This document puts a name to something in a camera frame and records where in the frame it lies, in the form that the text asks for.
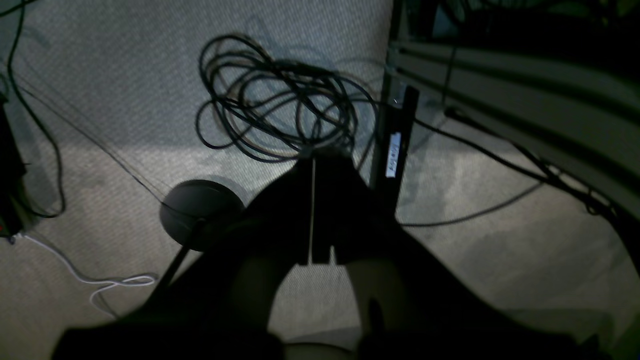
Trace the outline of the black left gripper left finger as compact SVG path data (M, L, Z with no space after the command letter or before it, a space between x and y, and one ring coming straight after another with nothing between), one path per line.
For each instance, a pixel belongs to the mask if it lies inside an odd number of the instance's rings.
M284 360L268 331L291 269L309 262L314 161L300 159L227 222L203 221L208 248L117 321L66 330L54 360Z

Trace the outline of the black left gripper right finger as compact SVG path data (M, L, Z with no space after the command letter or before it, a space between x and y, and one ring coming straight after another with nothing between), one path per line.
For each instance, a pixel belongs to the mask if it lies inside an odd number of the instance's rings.
M313 259L334 251L363 326L359 360L599 360L598 341L522 325L458 280L342 154L313 155Z

